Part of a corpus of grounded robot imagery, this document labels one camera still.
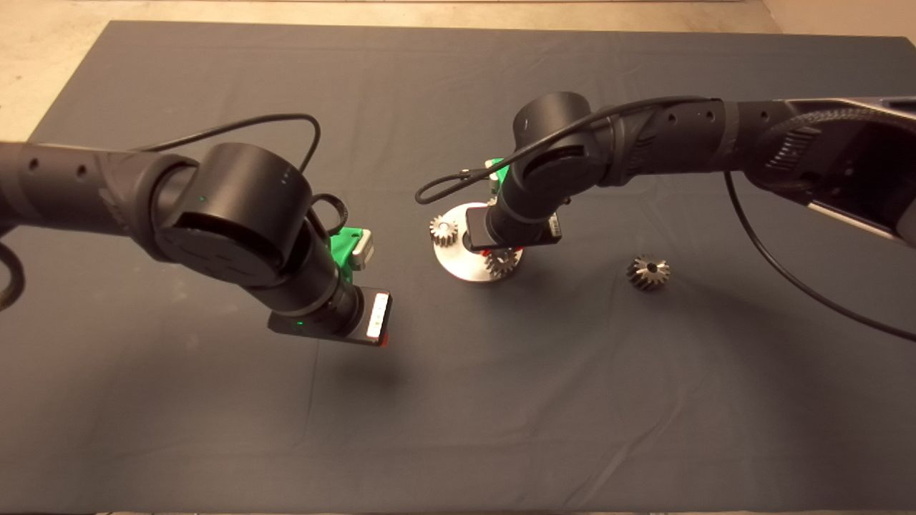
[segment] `gear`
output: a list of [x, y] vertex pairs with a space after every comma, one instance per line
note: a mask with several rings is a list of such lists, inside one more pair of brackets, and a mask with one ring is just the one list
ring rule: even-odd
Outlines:
[[643, 291], [664, 286], [671, 277], [671, 266], [664, 259], [637, 256], [627, 267], [627, 278], [633, 286]]
[[430, 221], [430, 237], [439, 247], [447, 247], [458, 239], [458, 225], [441, 216], [436, 216]]
[[518, 265], [518, 252], [512, 248], [491, 250], [486, 255], [486, 269], [494, 278], [508, 275]]

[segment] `black cable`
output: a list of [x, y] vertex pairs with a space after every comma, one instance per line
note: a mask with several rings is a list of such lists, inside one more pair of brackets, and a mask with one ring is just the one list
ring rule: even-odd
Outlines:
[[350, 218], [350, 212], [346, 208], [344, 201], [337, 197], [336, 195], [331, 195], [330, 193], [318, 193], [311, 197], [311, 205], [314, 206], [317, 202], [327, 202], [337, 211], [337, 224], [328, 229], [328, 234], [331, 236], [336, 235], [344, 228], [346, 225], [347, 219]]
[[805, 295], [808, 295], [812, 299], [815, 299], [824, 306], [827, 306], [828, 308], [842, 314], [843, 316], [849, 317], [856, 322], [863, 323], [873, 329], [878, 329], [882, 333], [892, 334], [899, 338], [903, 338], [904, 340], [916, 342], [916, 334], [898, 329], [897, 327], [891, 327], [890, 325], [872, 320], [863, 314], [859, 314], [857, 312], [846, 309], [845, 307], [837, 304], [834, 301], [831, 301], [830, 299], [827, 299], [817, 291], [813, 290], [810, 286], [802, 282], [801, 279], [793, 276], [791, 272], [786, 270], [786, 268], [783, 267], [782, 264], [779, 263], [779, 261], [773, 257], [772, 254], [769, 253], [767, 248], [764, 247], [763, 243], [760, 241], [757, 233], [754, 232], [754, 228], [751, 227], [751, 224], [745, 215], [744, 209], [741, 207], [741, 202], [738, 200], [738, 195], [735, 191], [735, 183], [732, 182], [732, 173], [730, 171], [725, 172], [725, 186], [728, 189], [728, 197], [732, 200], [732, 206], [735, 207], [735, 214], [738, 215], [738, 220], [741, 222], [741, 226], [744, 227], [744, 230], [747, 233], [747, 237], [750, 238], [751, 243], [754, 244], [754, 247], [757, 248], [757, 251], [760, 253], [760, 255], [763, 256], [763, 258], [766, 259], [767, 262], [774, 269], [776, 269], [776, 271], [778, 271], [780, 275], [784, 277], [788, 282], [792, 283], [792, 285], [801, 290]]
[[244, 120], [238, 120], [228, 124], [223, 124], [221, 126], [205, 129], [194, 134], [172, 139], [170, 141], [164, 141], [162, 143], [156, 143], [153, 145], [145, 145], [143, 147], [132, 148], [131, 150], [134, 152], [161, 152], [162, 150], [170, 150], [175, 147], [182, 147], [184, 145], [189, 145], [190, 143], [201, 141], [203, 139], [214, 136], [219, 136], [221, 134], [240, 128], [269, 124], [273, 122], [285, 122], [289, 120], [305, 120], [309, 122], [312, 127], [314, 127], [314, 136], [311, 139], [309, 151], [305, 154], [305, 159], [302, 160], [302, 164], [299, 165], [299, 171], [305, 171], [305, 168], [309, 166], [311, 156], [315, 154], [315, 150], [318, 148], [318, 143], [322, 139], [322, 126], [318, 123], [318, 119], [305, 113], [278, 113], [275, 115], [253, 116]]
[[0, 243], [0, 263], [9, 270], [9, 284], [0, 291], [0, 311], [10, 307], [26, 289], [26, 273], [22, 261], [9, 247]]
[[[669, 104], [681, 104], [684, 102], [708, 102], [709, 100], [711, 99], [704, 98], [702, 96], [666, 96], [666, 97], [660, 97], [660, 98], [651, 98], [648, 100], [640, 100], [638, 102], [632, 102], [630, 104], [602, 107], [601, 109], [595, 111], [594, 113], [591, 113], [588, 116], [579, 118], [578, 120], [572, 122], [571, 124], [561, 129], [558, 129], [556, 131], [553, 131], [552, 133], [548, 134], [547, 136], [542, 137], [541, 139], [534, 141], [532, 143], [529, 143], [522, 148], [519, 148], [518, 150], [510, 154], [508, 157], [500, 160], [498, 163], [494, 163], [489, 168], [471, 170], [470, 173], [468, 174], [455, 173], [452, 175], [446, 175], [444, 177], [440, 177], [439, 179], [427, 182], [426, 184], [421, 186], [419, 190], [417, 190], [416, 194], [414, 194], [413, 196], [413, 199], [414, 201], [416, 201], [419, 204], [434, 203], [440, 199], [443, 199], [451, 195], [452, 193], [455, 193], [460, 190], [463, 190], [464, 188], [467, 188], [468, 186], [470, 186], [471, 184], [474, 184], [475, 182], [479, 182], [479, 181], [482, 181], [483, 179], [486, 179], [487, 177], [490, 176], [491, 173], [497, 170], [501, 170], [503, 167], [506, 167], [512, 164], [513, 162], [524, 158], [531, 152], [534, 152], [535, 150], [541, 147], [545, 147], [559, 139], [569, 136], [570, 134], [580, 130], [581, 128], [585, 126], [589, 126], [593, 124], [594, 122], [601, 120], [602, 118], [607, 118], [609, 116], [614, 116], [614, 115], [622, 115], [626, 113], [631, 113], [633, 111], [647, 109], [650, 107], [662, 107], [662, 106], [669, 105]], [[428, 197], [423, 196], [423, 193], [428, 191], [433, 186], [437, 186], [444, 182], [455, 181], [455, 180], [458, 180], [459, 182], [439, 192], [435, 192], [434, 194]]]

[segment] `spur gear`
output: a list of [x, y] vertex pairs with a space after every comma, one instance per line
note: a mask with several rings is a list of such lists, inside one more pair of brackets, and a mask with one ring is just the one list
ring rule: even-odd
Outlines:
[[627, 267], [627, 278], [633, 286], [643, 291], [664, 286], [671, 277], [671, 266], [664, 259], [641, 255]]
[[430, 237], [439, 247], [447, 247], [458, 239], [458, 224], [436, 216], [430, 221]]
[[518, 265], [518, 252], [511, 248], [491, 250], [486, 255], [486, 269], [494, 278], [508, 275]]

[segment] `floor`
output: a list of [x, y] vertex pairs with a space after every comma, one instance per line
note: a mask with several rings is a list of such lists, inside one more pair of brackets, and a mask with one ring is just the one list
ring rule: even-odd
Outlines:
[[[916, 40], [916, 28], [907, 22], [916, 16], [914, 8], [916, 2], [913, 0], [578, 4], [0, 0], [0, 140], [21, 140], [29, 136], [79, 65], [82, 56], [112, 19], [888, 34], [910, 36]], [[859, 512], [841, 513], [853, 515]]]

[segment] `table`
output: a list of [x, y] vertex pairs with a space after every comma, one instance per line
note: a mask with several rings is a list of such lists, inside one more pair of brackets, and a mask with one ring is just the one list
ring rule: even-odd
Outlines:
[[[916, 93], [903, 38], [111, 24], [32, 139], [129, 148], [306, 111], [307, 176], [377, 252], [383, 350], [272, 334], [232, 285], [111, 236], [20, 228], [0, 315], [0, 511], [914, 509], [916, 347], [814, 304], [747, 242], [721, 177], [637, 178], [562, 210], [512, 280], [453, 279], [418, 206], [512, 149], [541, 93], [593, 107]], [[222, 137], [300, 157], [294, 123]], [[198, 158], [213, 142], [185, 148]], [[752, 189], [806, 281], [913, 329], [916, 254]], [[667, 258], [658, 294], [639, 252]]]

